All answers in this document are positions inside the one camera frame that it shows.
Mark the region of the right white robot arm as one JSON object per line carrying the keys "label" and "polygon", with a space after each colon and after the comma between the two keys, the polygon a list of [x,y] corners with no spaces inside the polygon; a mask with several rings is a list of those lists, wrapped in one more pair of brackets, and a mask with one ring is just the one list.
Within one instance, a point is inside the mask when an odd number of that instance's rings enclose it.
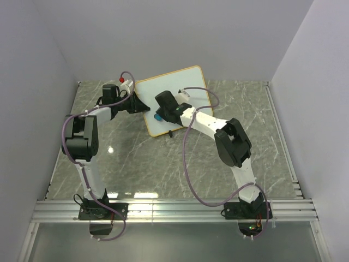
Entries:
{"label": "right white robot arm", "polygon": [[240,213],[253,218],[265,207],[266,199],[256,184],[251,167],[252,144],[241,123],[236,119],[222,120],[202,112],[189,104],[189,88],[179,90],[174,96],[163,91],[155,96],[159,107],[156,114],[164,121],[196,130],[214,140],[220,160],[232,170],[238,189],[232,193],[239,198]]}

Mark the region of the blue whiteboard eraser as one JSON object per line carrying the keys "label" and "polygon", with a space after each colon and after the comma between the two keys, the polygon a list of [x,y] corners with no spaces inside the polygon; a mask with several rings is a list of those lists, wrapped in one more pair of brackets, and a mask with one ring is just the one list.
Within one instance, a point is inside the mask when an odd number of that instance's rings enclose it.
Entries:
{"label": "blue whiteboard eraser", "polygon": [[160,115],[158,115],[158,114],[155,114],[155,115],[154,115],[154,118],[155,118],[157,121],[162,121],[162,120],[163,120],[162,117],[161,117]]}

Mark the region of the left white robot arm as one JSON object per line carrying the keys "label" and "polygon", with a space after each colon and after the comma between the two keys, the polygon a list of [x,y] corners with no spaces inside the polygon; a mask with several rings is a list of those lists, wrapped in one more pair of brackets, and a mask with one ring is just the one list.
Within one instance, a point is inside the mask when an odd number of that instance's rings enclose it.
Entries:
{"label": "left white robot arm", "polygon": [[98,127],[112,121],[121,111],[130,114],[150,110],[135,93],[132,80],[120,86],[105,84],[96,105],[83,113],[67,115],[62,128],[62,152],[76,167],[83,186],[82,208],[97,219],[110,214],[107,190],[99,175],[95,156],[99,151]]}

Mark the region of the yellow framed whiteboard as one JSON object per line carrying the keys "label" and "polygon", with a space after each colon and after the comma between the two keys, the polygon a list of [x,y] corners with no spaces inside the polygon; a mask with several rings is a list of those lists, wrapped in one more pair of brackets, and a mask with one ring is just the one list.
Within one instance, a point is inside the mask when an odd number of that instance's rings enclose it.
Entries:
{"label": "yellow framed whiteboard", "polygon": [[[135,84],[136,94],[151,109],[143,114],[149,135],[157,137],[167,134],[169,130],[175,131],[182,128],[178,124],[164,120],[157,121],[154,118],[160,107],[155,96],[163,91],[170,91],[178,104],[185,102],[198,108],[211,105],[209,93],[200,89],[205,87],[202,69],[197,65],[137,81]],[[178,90],[183,88],[190,95],[189,100],[184,100],[178,96]]]}

